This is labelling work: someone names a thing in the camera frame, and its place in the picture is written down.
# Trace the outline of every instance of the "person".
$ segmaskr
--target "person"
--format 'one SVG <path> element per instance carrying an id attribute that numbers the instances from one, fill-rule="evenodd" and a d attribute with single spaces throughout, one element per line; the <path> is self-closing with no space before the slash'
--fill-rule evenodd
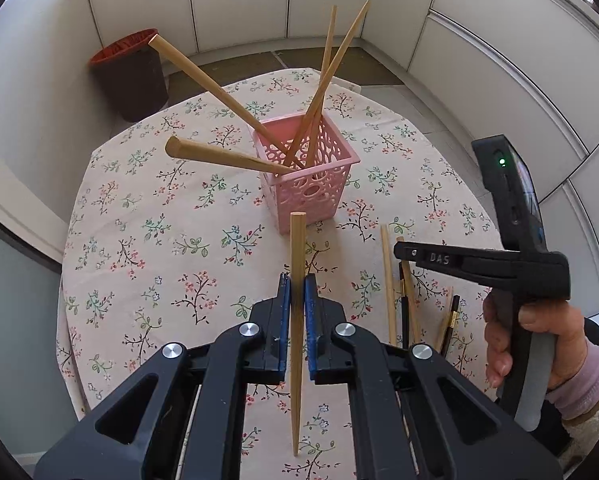
<path id="1" fill-rule="evenodd" d="M 497 320 L 495 302 L 484 300 L 486 379 L 497 388 L 511 371 L 510 332 Z M 567 301 L 538 301 L 519 309 L 519 324 L 530 332 L 557 335 L 547 401 L 561 414 L 570 442 L 559 456 L 565 478 L 599 478 L 599 346 L 584 331 L 581 311 Z"/>

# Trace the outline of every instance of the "trash can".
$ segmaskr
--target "trash can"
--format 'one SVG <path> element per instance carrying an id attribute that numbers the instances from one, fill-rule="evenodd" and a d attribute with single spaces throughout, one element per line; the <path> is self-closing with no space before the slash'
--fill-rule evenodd
<path id="1" fill-rule="evenodd" d="M 148 46 L 156 34 L 156 28 L 130 34 L 88 63 L 110 105 L 129 123 L 154 114 L 168 101 L 159 53 Z"/>

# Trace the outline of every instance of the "fingernail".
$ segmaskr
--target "fingernail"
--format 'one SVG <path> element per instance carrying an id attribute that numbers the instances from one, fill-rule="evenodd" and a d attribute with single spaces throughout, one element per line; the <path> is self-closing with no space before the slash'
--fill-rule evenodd
<path id="1" fill-rule="evenodd" d="M 519 324 L 521 325 L 530 325 L 535 322 L 537 319 L 537 314 L 535 313 L 535 309 L 530 308 L 526 305 L 519 309 Z"/>

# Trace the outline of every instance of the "circular cutout hole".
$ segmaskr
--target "circular cutout hole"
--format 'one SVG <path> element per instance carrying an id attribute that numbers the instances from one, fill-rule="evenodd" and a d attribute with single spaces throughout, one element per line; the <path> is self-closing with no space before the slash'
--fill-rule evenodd
<path id="1" fill-rule="evenodd" d="M 311 186 L 307 190 L 305 190 L 304 196 L 314 195 L 317 191 L 319 191 L 319 186 L 315 184 L 314 186 Z"/>

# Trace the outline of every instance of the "device handle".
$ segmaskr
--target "device handle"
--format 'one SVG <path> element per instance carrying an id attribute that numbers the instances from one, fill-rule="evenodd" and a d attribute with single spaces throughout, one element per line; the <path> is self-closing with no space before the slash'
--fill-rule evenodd
<path id="1" fill-rule="evenodd" d="M 523 429 L 533 431 L 541 418 L 557 336 L 522 328 L 518 315 L 523 301 L 513 293 L 493 289 L 491 296 L 498 320 L 511 331 L 513 367 L 497 390 L 500 407 Z"/>

